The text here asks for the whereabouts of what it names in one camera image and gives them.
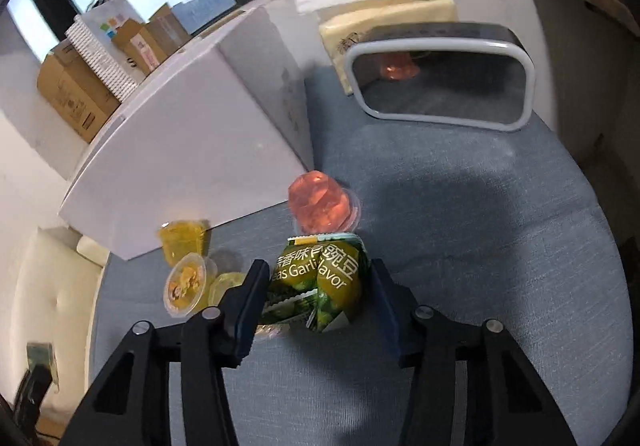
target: blue-gray table surface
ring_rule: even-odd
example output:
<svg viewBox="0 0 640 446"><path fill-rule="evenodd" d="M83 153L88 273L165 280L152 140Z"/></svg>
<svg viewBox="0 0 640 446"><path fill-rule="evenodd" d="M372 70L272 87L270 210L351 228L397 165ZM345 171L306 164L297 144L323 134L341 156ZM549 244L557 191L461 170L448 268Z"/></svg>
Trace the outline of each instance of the blue-gray table surface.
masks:
<svg viewBox="0 0 640 446"><path fill-rule="evenodd" d="M330 68L316 69L306 90L316 168L359 196L370 256L452 319L502 320L579 446L601 444L628 397L628 294L593 190L555 135L536 115L511 134L374 119L344 96ZM255 258L273 265L292 231L281 204L213 229L209 254L221 271L246 271ZM128 262L111 255L92 376L136 321L177 322L162 304L168 272L160 250ZM346 329L292 330L254 344L225 383L242 446L389 446L411 375L389 356L366 303ZM172 368L175 446L184 444L179 393Z"/></svg>

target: peas snack packet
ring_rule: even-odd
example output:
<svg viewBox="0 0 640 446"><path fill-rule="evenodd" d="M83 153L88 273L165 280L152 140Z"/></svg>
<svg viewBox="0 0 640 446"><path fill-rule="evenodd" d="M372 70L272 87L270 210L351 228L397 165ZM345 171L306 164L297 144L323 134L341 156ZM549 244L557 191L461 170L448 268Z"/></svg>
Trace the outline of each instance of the peas snack packet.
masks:
<svg viewBox="0 0 640 446"><path fill-rule="evenodd" d="M317 332L343 327L358 311L360 277L368 270L364 244L353 233L292 237L271 276L260 323L304 320Z"/></svg>

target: wall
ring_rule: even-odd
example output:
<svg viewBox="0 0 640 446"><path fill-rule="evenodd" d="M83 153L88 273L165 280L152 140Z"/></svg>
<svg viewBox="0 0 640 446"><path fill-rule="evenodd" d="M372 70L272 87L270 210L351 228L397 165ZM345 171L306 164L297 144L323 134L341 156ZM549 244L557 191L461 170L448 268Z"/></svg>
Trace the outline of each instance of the wall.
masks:
<svg viewBox="0 0 640 446"><path fill-rule="evenodd" d="M575 159L613 127L624 93L632 37L580 0L455 0L460 20L513 30L536 68L534 110ZM295 0L261 0L300 67L330 65L313 16Z"/></svg>
<svg viewBox="0 0 640 446"><path fill-rule="evenodd" d="M640 42L634 47L625 99L609 145L640 191Z"/></svg>
<svg viewBox="0 0 640 446"><path fill-rule="evenodd" d="M76 149L76 154L78 150L81 152L74 139L56 124L56 112L37 96L36 74L35 57L17 35L8 14L3 13L0 15L0 336L8 332L18 266L30 235L42 227L51 229L58 237L69 236L57 215L68 184L47 164L45 156L59 168L69 170L68 163L58 159L56 151L70 147ZM0 393L13 397L8 393L8 381L1 368L8 364L6 353L6 348L0 347Z"/></svg>
<svg viewBox="0 0 640 446"><path fill-rule="evenodd" d="M0 14L0 111L46 163L69 179L87 144L38 93L39 69L40 62L4 11Z"/></svg>

